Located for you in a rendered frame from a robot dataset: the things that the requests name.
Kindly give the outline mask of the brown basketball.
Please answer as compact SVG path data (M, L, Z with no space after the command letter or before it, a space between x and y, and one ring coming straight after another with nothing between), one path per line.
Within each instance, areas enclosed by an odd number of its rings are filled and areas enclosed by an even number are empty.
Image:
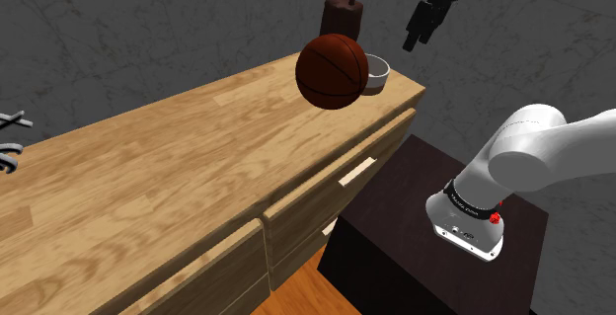
M339 110L354 103L368 81L368 61L361 46L340 34L312 39L301 50L295 81L303 98L324 110Z

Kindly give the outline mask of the wooden chest of drawers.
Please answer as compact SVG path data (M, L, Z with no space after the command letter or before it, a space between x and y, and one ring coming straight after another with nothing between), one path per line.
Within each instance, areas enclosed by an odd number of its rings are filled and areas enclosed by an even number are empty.
M0 315L251 315L328 240L424 88L326 111L294 56L29 146L0 177Z

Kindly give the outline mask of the dark robot stand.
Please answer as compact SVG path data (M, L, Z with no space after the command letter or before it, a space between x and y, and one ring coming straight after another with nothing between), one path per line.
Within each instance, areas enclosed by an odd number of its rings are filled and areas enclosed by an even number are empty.
M503 248L481 261L437 237L425 213L462 168L412 135L339 215L318 270L361 315L536 315L547 212L508 197Z

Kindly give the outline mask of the white bowl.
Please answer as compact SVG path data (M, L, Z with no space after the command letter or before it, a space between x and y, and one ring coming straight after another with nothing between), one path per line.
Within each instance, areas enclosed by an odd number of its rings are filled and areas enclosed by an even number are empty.
M388 62L379 56L366 53L366 58L368 62L368 80L362 95L373 96L383 91L391 68Z

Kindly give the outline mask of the grey metal ornament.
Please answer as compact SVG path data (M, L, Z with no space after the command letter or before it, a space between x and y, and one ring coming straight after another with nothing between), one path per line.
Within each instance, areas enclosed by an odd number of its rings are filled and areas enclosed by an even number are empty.
M18 111L13 115L0 114L0 130L11 125L19 125L23 127L33 127L34 123L24 119L25 112ZM7 174L14 173L19 166L18 160L10 153L21 155L24 151L24 146L19 143L0 143L0 171L5 171Z

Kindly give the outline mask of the dark brown figure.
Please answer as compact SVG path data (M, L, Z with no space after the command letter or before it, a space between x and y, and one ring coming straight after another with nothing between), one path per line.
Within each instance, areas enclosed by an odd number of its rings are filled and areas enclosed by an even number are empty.
M357 0L326 0L320 26L320 36L339 34L357 40L362 13L363 4Z

